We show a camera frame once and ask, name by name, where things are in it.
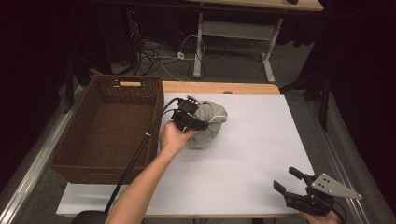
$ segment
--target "gray cloth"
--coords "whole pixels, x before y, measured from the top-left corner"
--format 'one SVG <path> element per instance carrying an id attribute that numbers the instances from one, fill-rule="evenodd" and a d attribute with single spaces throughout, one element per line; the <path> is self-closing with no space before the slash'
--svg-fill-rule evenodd
<path id="1" fill-rule="evenodd" d="M 222 105 L 210 101 L 202 101 L 193 116 L 198 120 L 206 121 L 209 126 L 205 131 L 199 132 L 190 138 L 190 145 L 195 148 L 209 146 L 212 140 L 218 136 L 221 124 L 227 120 L 227 115 L 228 113 Z"/>

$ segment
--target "brown wicker basket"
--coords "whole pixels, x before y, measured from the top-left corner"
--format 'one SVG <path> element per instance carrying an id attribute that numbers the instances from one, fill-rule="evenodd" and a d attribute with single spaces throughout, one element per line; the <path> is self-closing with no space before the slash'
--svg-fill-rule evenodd
<path id="1" fill-rule="evenodd" d="M 76 184 L 117 184 L 163 109 L 159 77 L 95 76 L 56 149 L 51 168 Z M 156 156 L 161 121 L 125 183 Z"/>

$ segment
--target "hand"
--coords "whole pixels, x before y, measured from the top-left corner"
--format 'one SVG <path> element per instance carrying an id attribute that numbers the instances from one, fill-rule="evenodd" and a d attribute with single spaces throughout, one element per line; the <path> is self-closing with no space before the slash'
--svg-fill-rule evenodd
<path id="1" fill-rule="evenodd" d="M 309 224 L 338 224 L 339 217 L 334 213 L 334 211 L 330 211 L 326 217 L 314 217 L 307 213 L 301 212 Z"/>
<path id="2" fill-rule="evenodd" d="M 172 120 L 163 125 L 160 131 L 160 147 L 161 153 L 167 153 L 172 156 L 176 156 L 181 149 L 187 144 L 187 140 L 193 137 L 196 133 L 195 130 L 188 130 L 187 132 L 181 132 Z"/>

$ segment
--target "human arm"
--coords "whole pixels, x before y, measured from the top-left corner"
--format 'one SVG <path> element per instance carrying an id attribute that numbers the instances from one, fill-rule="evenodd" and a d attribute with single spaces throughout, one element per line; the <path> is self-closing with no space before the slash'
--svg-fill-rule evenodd
<path id="1" fill-rule="evenodd" d="M 173 121 L 168 121 L 160 131 L 161 151 L 117 199 L 110 210 L 106 224 L 141 223 L 154 190 L 173 158 L 183 149 L 196 131 L 181 133 Z"/>
<path id="2" fill-rule="evenodd" d="M 301 214 L 306 218 L 309 224 L 338 224 L 340 219 L 334 211 L 330 211 L 326 217 L 314 217 L 304 212 L 301 212 Z"/>

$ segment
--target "white board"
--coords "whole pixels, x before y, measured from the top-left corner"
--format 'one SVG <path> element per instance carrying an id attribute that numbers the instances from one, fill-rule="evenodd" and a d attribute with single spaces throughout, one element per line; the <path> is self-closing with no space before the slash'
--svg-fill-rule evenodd
<path id="1" fill-rule="evenodd" d="M 186 95 L 166 93 L 165 104 Z M 186 147 L 177 155 L 156 188 L 147 215 L 268 217 L 298 213 L 286 207 L 283 196 L 273 189 L 276 180 L 287 191 L 305 195 L 304 181 L 289 174 L 289 167 L 313 174 L 284 96 L 195 96 L 223 105 L 227 122 L 209 147 Z M 165 114 L 163 124 L 170 117 L 171 113 Z M 103 211 L 114 187 L 69 183 L 57 214 Z"/>

